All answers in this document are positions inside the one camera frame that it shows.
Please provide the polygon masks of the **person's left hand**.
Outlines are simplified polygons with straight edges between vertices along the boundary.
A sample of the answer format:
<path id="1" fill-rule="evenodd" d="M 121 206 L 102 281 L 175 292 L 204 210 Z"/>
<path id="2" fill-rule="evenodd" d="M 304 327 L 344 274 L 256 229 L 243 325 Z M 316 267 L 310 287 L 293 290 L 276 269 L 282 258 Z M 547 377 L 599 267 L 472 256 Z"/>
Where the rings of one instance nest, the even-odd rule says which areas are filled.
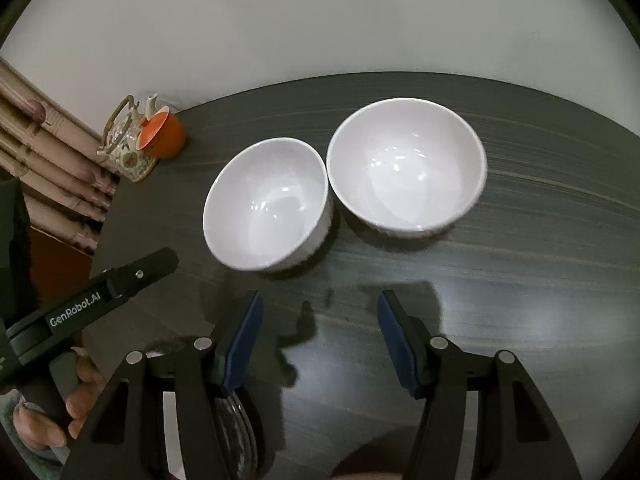
<path id="1" fill-rule="evenodd" d="M 37 368 L 18 391 L 13 412 L 15 430 L 36 451 L 65 448 L 82 426 L 106 385 L 85 348 L 73 347 L 51 363 Z"/>

